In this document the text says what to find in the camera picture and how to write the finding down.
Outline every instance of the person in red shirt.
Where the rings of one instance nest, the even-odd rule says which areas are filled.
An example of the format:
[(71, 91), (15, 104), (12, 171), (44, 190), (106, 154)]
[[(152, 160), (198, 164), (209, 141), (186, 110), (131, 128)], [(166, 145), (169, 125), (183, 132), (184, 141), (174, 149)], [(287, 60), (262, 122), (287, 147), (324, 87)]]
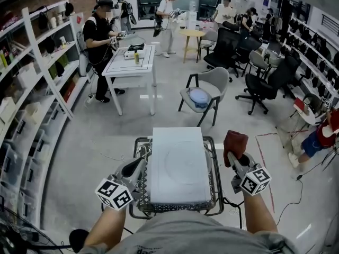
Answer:
[(291, 161), (293, 168), (297, 168), (300, 164), (306, 163), (310, 158), (316, 154), (316, 152), (323, 149), (332, 147), (335, 143), (336, 135), (339, 133), (339, 111), (332, 109), (332, 111), (326, 112), (326, 120), (311, 133), (301, 143), (301, 149), (305, 152), (297, 156), (293, 153), (289, 153), (288, 157)]

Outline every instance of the brown cloth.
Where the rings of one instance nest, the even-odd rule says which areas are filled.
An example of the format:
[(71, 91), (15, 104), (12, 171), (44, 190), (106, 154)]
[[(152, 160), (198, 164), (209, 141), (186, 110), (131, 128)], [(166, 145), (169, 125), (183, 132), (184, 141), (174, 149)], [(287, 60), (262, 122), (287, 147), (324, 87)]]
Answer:
[(227, 153), (233, 152), (234, 156), (239, 160), (246, 150), (248, 136), (242, 133), (229, 130), (224, 140), (224, 162), (226, 167), (230, 167)]

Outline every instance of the man in white shirt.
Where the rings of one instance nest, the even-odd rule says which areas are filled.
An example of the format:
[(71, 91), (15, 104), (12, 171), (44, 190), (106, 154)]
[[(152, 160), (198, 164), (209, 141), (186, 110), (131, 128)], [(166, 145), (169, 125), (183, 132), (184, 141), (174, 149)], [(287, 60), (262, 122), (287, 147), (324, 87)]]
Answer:
[(231, 24), (234, 24), (234, 10), (229, 6), (231, 0), (224, 0), (223, 4), (219, 4), (217, 7), (217, 11), (212, 16), (212, 20), (214, 20), (214, 28), (218, 31), (219, 28), (222, 27), (222, 23), (227, 21)]
[(161, 23), (162, 27), (162, 41), (161, 47), (163, 50), (163, 56), (169, 58), (169, 55), (174, 55), (176, 52), (172, 50), (173, 45), (173, 35), (171, 30), (171, 21), (168, 20), (170, 12), (173, 11), (173, 4), (172, 2), (175, 0), (161, 0), (159, 8), (156, 12), (157, 15), (163, 18)]

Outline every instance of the blue shorts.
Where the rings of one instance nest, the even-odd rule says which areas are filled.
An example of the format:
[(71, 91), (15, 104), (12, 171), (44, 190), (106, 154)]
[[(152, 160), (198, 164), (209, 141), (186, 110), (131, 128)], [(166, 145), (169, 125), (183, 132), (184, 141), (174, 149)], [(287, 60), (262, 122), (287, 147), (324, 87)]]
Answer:
[(302, 143), (302, 149), (305, 151), (309, 158), (313, 157), (316, 152), (321, 151), (324, 147), (320, 144), (317, 138), (317, 131), (314, 131)]

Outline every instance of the red cloth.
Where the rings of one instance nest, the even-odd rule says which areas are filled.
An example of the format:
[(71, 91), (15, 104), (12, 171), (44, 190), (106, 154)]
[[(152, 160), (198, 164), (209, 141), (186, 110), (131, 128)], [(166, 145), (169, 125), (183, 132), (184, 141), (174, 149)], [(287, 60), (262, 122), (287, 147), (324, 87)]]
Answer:
[(234, 156), (239, 160), (246, 150), (248, 136), (235, 131), (229, 130), (224, 140), (224, 162), (226, 167), (230, 167), (227, 153), (233, 152)]
[[(332, 131), (336, 131), (339, 129), (339, 111), (338, 110), (334, 110), (331, 113), (331, 125), (332, 125)], [(336, 134), (332, 134), (328, 138), (325, 137), (323, 135), (323, 128), (326, 126), (328, 126), (327, 119), (317, 129), (317, 138), (323, 147), (331, 147), (335, 143)]]

